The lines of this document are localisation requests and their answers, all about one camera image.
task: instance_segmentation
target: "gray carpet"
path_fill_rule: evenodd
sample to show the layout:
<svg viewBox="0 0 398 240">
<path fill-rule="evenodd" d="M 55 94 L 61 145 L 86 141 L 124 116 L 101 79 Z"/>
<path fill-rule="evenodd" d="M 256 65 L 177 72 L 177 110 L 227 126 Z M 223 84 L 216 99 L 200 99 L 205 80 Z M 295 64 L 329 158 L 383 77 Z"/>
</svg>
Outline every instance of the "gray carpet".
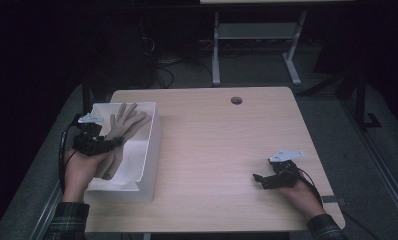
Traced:
<svg viewBox="0 0 398 240">
<path fill-rule="evenodd" d="M 282 62 L 280 49 L 265 54 L 222 58 L 221 87 L 288 86 L 301 92 L 323 81 L 328 75 L 313 73 L 319 46 L 301 46 L 294 58 L 301 86 L 293 86 Z M 210 67 L 210 57 L 201 59 Z M 174 74 L 172 88 L 211 87 L 209 71 L 199 64 L 179 63 L 166 68 Z M 165 81 L 169 75 L 161 72 Z M 299 108 L 314 141 L 332 188 L 345 201 L 341 208 L 380 239 L 398 239 L 398 208 L 377 170 L 372 155 L 350 119 L 348 106 L 353 99 L 340 102 L 332 84 L 312 97 L 297 97 Z M 45 207 L 57 184 L 57 158 L 60 134 L 76 113 L 82 111 L 81 87 L 68 99 L 50 130 L 24 181 L 0 222 L 0 239 L 30 239 L 39 230 Z M 398 182 L 398 122 L 390 114 L 383 98 L 371 87 L 367 94 L 367 112 L 375 113 L 382 128 L 369 129 L 383 158 Z M 345 216 L 344 233 L 350 239 L 374 239 Z M 291 233 L 293 240 L 311 239 L 307 232 Z M 139 234 L 89 233 L 88 239 L 141 239 Z M 264 233 L 262 239 L 270 239 Z"/>
</svg>

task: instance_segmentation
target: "wooden table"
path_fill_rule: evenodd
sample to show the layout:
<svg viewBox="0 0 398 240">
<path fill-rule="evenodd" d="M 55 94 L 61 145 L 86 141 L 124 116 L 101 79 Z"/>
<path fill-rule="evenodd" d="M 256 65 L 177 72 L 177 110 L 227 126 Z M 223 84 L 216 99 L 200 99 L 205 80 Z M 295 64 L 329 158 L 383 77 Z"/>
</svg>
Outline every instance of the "wooden table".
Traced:
<svg viewBox="0 0 398 240">
<path fill-rule="evenodd" d="M 233 97 L 243 102 L 235 105 Z M 252 174 L 274 175 L 278 149 L 322 196 L 333 195 L 289 88 L 129 90 L 111 102 L 156 102 L 163 137 L 152 203 L 91 204 L 87 232 L 265 232 L 306 229 L 306 219 Z M 337 203 L 324 208 L 344 227 Z"/>
</svg>

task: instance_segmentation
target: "dark background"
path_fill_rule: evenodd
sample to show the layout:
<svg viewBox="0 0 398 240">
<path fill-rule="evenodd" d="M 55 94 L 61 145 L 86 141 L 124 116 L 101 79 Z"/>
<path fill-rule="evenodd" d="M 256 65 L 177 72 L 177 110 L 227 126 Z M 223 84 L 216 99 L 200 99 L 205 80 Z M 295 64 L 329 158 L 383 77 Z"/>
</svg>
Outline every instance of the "dark background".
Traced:
<svg viewBox="0 0 398 240">
<path fill-rule="evenodd" d="M 94 2 L 79 1 L 74 5 L 60 0 L 0 1 L 0 218 L 65 100 L 88 72 L 86 35 L 80 26 L 87 26 L 85 30 L 108 18 L 106 14 L 79 11 L 80 7 L 95 9 Z M 109 4 L 126 6 L 131 2 L 137 3 L 111 1 Z M 135 23 L 144 16 L 143 12 L 130 14 L 123 21 Z M 170 43 L 179 44 L 183 38 L 192 40 L 212 34 L 202 28 L 212 24 L 209 21 L 212 14 L 187 15 L 173 12 L 168 17 L 155 13 L 156 19 L 165 17 L 166 21 L 152 19 L 152 23 L 159 24 L 145 29 L 157 38 L 168 40 L 174 36 L 171 31 L 186 27 L 180 26 L 179 19 L 184 18 L 185 24 L 193 24 L 198 30 L 175 38 L 178 42 L 161 42 L 168 44 L 166 47 L 171 47 Z M 317 28 L 304 29 L 305 36 L 332 36 L 327 38 L 320 71 L 336 73 L 354 63 L 365 73 L 369 84 L 382 93 L 398 119 L 398 1 L 372 1 L 353 7 L 340 13 L 336 24 L 329 29 L 326 24 L 317 24 L 320 17 L 327 16 L 318 11 L 309 15 L 307 21 Z"/>
</svg>

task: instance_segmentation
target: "plaid sleeve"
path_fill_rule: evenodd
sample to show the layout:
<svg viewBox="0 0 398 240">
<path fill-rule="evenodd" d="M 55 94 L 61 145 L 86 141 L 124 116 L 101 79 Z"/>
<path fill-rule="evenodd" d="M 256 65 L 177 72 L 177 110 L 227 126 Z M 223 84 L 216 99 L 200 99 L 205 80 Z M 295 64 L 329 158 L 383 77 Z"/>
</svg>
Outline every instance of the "plaid sleeve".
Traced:
<svg viewBox="0 0 398 240">
<path fill-rule="evenodd" d="M 342 230 L 328 214 L 318 215 L 308 221 L 308 230 L 314 240 L 347 240 Z"/>
<path fill-rule="evenodd" d="M 84 203 L 59 203 L 45 239 L 85 239 L 89 208 L 90 206 Z"/>
</svg>

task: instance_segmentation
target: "cardboard box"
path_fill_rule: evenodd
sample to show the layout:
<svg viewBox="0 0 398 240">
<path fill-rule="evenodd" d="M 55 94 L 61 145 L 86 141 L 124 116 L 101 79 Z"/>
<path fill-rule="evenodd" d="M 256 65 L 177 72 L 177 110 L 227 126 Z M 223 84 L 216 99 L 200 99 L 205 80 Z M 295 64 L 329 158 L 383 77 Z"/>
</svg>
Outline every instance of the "cardboard box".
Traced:
<svg viewBox="0 0 398 240">
<path fill-rule="evenodd" d="M 100 135 L 109 133 L 109 116 L 117 115 L 122 103 L 94 104 L 91 115 L 103 118 Z M 137 103 L 138 112 L 146 112 L 152 120 L 124 145 L 121 165 L 111 180 L 94 178 L 84 194 L 86 203 L 92 202 L 151 202 L 155 190 L 161 147 L 162 127 L 156 103 Z"/>
</svg>

